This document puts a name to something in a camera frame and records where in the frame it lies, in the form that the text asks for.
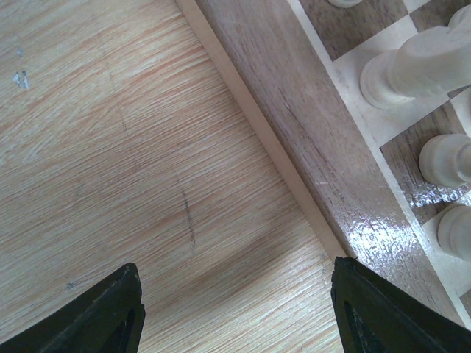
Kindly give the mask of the white chess bishop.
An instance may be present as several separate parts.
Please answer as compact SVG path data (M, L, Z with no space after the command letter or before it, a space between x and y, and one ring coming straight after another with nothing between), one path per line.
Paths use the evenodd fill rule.
M431 138L419 154L423 178L433 184L457 188L470 184L470 136L439 135Z

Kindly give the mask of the wooden chess board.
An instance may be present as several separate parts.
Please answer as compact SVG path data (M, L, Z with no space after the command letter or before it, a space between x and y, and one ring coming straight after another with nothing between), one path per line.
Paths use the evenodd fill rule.
M379 148L351 116L289 1L178 7L330 257L354 257L464 327L470 315L399 203Z

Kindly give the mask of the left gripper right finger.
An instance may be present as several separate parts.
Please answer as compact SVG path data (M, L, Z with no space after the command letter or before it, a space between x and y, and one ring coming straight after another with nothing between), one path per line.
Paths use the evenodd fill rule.
M470 331L351 257L337 257L331 298L345 352L469 352Z

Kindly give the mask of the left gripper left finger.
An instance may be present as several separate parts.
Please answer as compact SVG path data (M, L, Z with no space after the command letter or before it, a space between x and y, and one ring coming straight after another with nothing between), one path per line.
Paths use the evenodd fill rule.
M146 312L136 264L123 265L29 329L2 352L137 352Z

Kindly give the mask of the white chess rook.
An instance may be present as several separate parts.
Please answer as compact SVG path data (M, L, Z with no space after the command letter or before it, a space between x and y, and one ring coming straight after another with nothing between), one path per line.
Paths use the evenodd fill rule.
M330 4L338 8L351 8L362 2L362 0L327 0Z

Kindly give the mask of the white chess knight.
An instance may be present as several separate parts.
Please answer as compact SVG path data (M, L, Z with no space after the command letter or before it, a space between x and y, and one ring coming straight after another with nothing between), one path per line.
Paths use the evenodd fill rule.
M359 85L364 98L381 109L470 85L470 5L453 14L447 26L426 29L372 58Z

